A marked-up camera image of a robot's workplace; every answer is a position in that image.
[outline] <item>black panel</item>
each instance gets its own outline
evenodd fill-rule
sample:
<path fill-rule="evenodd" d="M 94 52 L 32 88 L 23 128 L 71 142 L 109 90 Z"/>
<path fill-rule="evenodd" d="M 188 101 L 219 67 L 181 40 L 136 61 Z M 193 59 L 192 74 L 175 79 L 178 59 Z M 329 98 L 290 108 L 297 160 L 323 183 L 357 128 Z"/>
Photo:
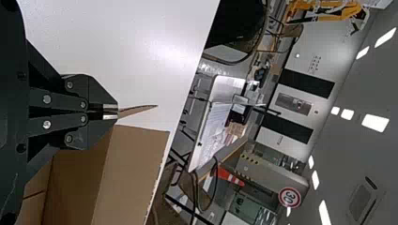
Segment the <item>black panel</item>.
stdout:
<path fill-rule="evenodd" d="M 279 116 L 266 113 L 263 127 L 283 134 L 291 139 L 307 144 L 313 135 L 313 129 L 296 124 Z"/>
<path fill-rule="evenodd" d="M 279 83 L 322 98 L 328 98 L 334 86 L 334 82 L 319 79 L 289 69 L 283 70 Z"/>

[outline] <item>machine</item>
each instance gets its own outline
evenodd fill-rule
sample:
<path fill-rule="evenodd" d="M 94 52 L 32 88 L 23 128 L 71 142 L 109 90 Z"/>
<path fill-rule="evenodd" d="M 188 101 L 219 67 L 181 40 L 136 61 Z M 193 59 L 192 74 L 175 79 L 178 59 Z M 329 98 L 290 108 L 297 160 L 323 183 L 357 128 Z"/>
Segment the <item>machine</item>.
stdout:
<path fill-rule="evenodd" d="M 85 150 L 118 117 L 92 77 L 59 75 L 26 39 L 15 0 L 0 1 L 0 224 L 14 224 L 25 184 L 59 149 Z"/>

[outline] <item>speed limit sign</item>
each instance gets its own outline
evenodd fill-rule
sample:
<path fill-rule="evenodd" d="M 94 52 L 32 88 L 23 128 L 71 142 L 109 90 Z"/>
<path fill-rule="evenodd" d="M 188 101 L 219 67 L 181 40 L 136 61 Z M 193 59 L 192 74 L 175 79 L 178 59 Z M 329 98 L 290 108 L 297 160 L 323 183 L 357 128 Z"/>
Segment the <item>speed limit sign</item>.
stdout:
<path fill-rule="evenodd" d="M 285 187 L 279 192 L 279 202 L 284 207 L 297 208 L 301 205 L 301 195 L 292 187 Z"/>

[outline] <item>cardboard flap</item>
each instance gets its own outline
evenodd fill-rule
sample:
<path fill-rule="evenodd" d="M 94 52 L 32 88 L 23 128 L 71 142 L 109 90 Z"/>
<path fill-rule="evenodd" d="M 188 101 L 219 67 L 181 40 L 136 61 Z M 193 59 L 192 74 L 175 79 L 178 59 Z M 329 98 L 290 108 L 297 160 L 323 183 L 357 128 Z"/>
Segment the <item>cardboard flap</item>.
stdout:
<path fill-rule="evenodd" d="M 119 113 L 118 113 L 118 117 L 119 117 L 119 119 L 122 119 L 129 115 L 152 110 L 156 107 L 158 107 L 158 106 L 157 105 L 144 105 L 144 106 L 135 106 L 135 107 L 129 107 L 129 108 L 125 108 L 125 109 L 120 109 Z"/>
<path fill-rule="evenodd" d="M 144 224 L 168 137 L 165 131 L 114 127 L 92 224 Z"/>
<path fill-rule="evenodd" d="M 90 150 L 58 152 L 43 225 L 143 224 L 168 137 L 116 125 Z"/>

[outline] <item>white panel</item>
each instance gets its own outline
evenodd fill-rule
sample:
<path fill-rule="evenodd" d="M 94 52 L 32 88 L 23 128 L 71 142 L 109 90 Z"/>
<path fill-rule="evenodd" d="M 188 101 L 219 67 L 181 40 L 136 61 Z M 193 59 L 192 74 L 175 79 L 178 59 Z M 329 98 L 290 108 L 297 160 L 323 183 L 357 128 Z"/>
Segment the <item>white panel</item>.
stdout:
<path fill-rule="evenodd" d="M 224 220 L 222 221 L 222 225 L 249 225 L 249 223 L 246 223 L 242 219 L 227 212 L 225 214 Z"/>
<path fill-rule="evenodd" d="M 298 142 L 265 127 L 260 128 L 256 141 L 302 162 L 307 161 L 313 146 L 312 144 Z"/>
<path fill-rule="evenodd" d="M 304 32 L 293 48 L 286 68 L 312 75 L 309 73 L 311 61 L 315 56 L 320 56 L 318 70 L 313 76 L 341 83 L 362 41 L 360 34 L 344 38 L 347 26 L 350 26 L 349 21 L 305 23 Z"/>
<path fill-rule="evenodd" d="M 284 93 L 291 97 L 300 98 L 302 100 L 313 103 L 313 107 L 311 108 L 308 116 L 275 105 L 279 93 Z M 274 98 L 272 99 L 269 107 L 272 110 L 281 112 L 282 113 L 280 115 L 281 118 L 293 121 L 297 124 L 312 129 L 321 128 L 321 126 L 325 122 L 330 112 L 329 103 L 327 99 L 282 84 L 278 84 Z"/>

